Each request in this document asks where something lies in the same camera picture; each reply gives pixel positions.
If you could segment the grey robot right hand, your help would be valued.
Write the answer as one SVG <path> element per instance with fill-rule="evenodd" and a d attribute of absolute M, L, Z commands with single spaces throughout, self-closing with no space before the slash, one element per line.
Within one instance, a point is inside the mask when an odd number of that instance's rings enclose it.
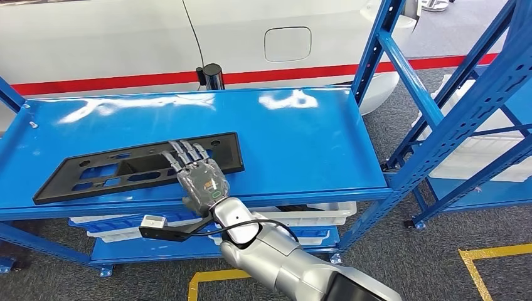
<path fill-rule="evenodd" d="M 187 192 L 183 204 L 201 217 L 209 215 L 210 210 L 229 195 L 229 183 L 220 167 L 205 149 L 185 140 L 170 140 L 176 154 L 162 151 L 176 172 L 178 182 Z"/>

